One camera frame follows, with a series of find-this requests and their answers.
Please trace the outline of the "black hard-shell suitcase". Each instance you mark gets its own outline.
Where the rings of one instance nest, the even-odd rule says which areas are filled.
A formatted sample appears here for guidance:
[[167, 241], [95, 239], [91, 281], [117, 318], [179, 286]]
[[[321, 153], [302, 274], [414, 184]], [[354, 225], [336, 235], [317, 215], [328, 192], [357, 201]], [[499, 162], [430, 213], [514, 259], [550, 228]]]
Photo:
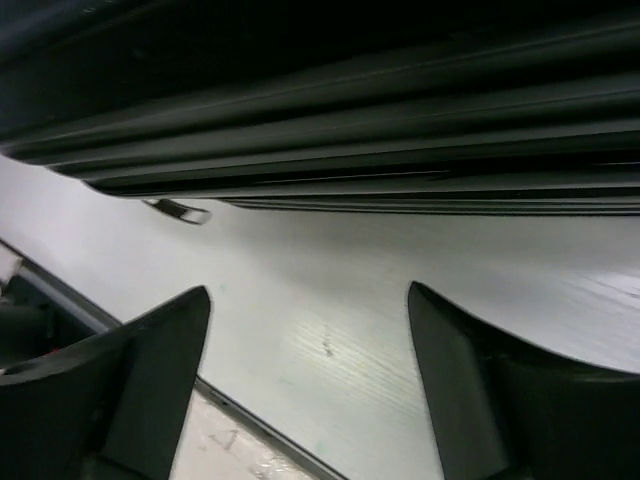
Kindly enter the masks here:
[[131, 199], [635, 216], [635, 1], [5, 1], [1, 152]]

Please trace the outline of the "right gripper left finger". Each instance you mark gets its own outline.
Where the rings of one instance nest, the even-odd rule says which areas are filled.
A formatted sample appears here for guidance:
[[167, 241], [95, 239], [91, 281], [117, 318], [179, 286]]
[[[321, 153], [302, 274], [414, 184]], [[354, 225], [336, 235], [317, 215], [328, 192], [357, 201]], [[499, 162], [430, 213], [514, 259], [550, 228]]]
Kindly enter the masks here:
[[210, 317], [198, 286], [1, 374], [5, 479], [166, 479]]

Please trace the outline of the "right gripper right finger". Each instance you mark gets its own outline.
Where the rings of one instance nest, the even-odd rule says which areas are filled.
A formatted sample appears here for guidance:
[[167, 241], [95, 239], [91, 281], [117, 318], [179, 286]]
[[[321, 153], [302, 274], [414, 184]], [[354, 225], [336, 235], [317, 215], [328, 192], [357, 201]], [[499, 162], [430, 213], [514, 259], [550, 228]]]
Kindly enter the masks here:
[[445, 478], [638, 478], [638, 375], [546, 351], [418, 282], [407, 307]]

